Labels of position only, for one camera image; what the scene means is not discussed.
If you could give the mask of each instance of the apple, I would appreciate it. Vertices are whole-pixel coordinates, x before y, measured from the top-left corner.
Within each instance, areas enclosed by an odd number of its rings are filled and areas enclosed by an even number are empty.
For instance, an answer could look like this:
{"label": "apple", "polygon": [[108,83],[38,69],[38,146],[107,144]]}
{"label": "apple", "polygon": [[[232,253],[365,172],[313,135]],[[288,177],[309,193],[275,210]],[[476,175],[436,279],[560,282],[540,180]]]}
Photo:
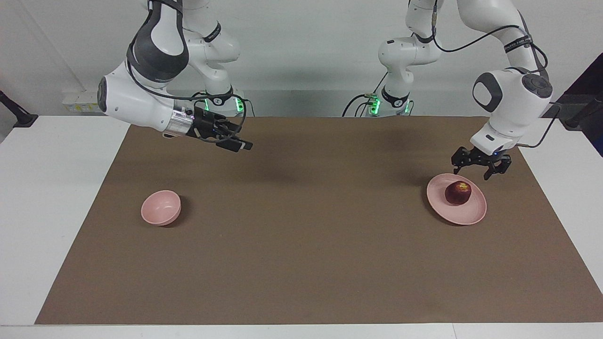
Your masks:
{"label": "apple", "polygon": [[444,195],[446,196],[446,200],[451,204],[465,204],[471,197],[471,185],[463,181],[457,181],[446,188]]}

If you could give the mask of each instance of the wall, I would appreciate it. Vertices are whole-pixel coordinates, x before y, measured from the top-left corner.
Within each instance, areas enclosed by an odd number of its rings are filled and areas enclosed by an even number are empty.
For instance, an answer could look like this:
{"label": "wall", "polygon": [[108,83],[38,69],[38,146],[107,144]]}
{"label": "wall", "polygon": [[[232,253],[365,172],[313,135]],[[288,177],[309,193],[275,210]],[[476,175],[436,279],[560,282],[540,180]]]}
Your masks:
{"label": "wall", "polygon": [[[514,3],[549,54],[558,97],[601,52],[603,2]],[[64,113],[61,92],[95,90],[98,80],[124,59],[146,15],[135,0],[13,0],[0,6],[0,87],[41,114]],[[409,35],[404,0],[214,0],[212,8],[242,44],[241,59],[227,65],[234,84],[264,98],[257,106],[266,107],[266,114],[299,112],[291,103],[320,99],[324,104],[314,104],[312,114],[336,115],[347,96],[333,92],[325,100],[329,92],[321,91],[372,90],[385,70],[376,55],[381,42]],[[448,48],[480,35],[463,25],[451,0],[444,4],[438,27]],[[490,38],[444,55],[436,64],[414,68],[416,110],[481,114],[470,96],[473,82],[484,71],[507,66],[500,43]],[[190,71],[171,86],[199,87]],[[299,90],[316,92],[291,93]]]}

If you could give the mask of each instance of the white table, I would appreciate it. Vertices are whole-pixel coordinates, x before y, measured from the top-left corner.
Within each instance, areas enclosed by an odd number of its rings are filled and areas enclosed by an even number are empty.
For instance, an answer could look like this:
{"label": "white table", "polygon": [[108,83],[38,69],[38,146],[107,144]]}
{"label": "white table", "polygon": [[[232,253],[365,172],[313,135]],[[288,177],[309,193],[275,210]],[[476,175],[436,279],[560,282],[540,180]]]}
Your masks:
{"label": "white table", "polygon": [[[522,142],[537,142],[548,123],[536,123]],[[33,326],[127,128],[106,117],[41,116],[0,144],[1,339],[603,338],[603,323]],[[603,290],[603,158],[584,135],[559,122],[540,148],[522,153]]]}

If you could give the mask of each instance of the robotic arm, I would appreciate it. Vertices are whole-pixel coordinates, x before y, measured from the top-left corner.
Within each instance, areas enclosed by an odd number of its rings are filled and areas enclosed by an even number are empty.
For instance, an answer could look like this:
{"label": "robotic arm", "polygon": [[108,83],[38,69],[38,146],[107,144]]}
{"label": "robotic arm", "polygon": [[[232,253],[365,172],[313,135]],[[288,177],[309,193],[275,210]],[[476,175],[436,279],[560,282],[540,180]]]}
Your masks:
{"label": "robotic arm", "polygon": [[[443,49],[437,40],[437,12],[444,0],[411,0],[406,25],[411,37],[385,42],[379,60],[388,76],[380,93],[382,107],[399,114],[406,106],[413,76],[408,66],[425,65],[439,59]],[[465,166],[487,166],[484,179],[505,173],[511,165],[506,151],[515,147],[528,127],[542,116],[552,96],[545,67],[536,55],[538,48],[510,0],[457,0],[463,23],[498,38],[507,53],[510,68],[486,72],[473,87],[475,101],[491,117],[477,132],[471,151],[461,147],[453,155],[455,173]]]}
{"label": "robotic arm", "polygon": [[[220,65],[237,60],[240,47],[212,17],[209,1],[144,3],[149,15],[130,44],[125,62],[101,80],[100,108],[109,116],[152,127],[168,138],[191,136],[235,152],[250,150],[253,144],[237,137],[243,122],[236,125],[226,118],[240,112],[245,117],[246,105]],[[205,91],[192,97],[169,95],[167,85],[187,65],[201,74]]]}

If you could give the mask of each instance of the pink bowl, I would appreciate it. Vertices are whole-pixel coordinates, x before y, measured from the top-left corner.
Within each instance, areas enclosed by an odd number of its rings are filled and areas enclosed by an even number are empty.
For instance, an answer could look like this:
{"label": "pink bowl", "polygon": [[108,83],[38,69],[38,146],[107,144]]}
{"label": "pink bowl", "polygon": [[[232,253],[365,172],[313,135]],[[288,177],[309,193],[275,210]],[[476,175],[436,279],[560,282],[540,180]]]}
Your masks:
{"label": "pink bowl", "polygon": [[[454,205],[446,200],[446,188],[454,182],[464,181],[471,185],[472,193],[469,201],[463,205]],[[427,185],[427,199],[431,207],[442,218],[457,225],[473,225],[486,216],[488,205],[484,193],[469,179],[454,174],[440,174]]]}
{"label": "pink bowl", "polygon": [[178,194],[172,191],[160,191],[151,194],[140,209],[142,218],[153,226],[167,226],[180,215],[182,204]]}

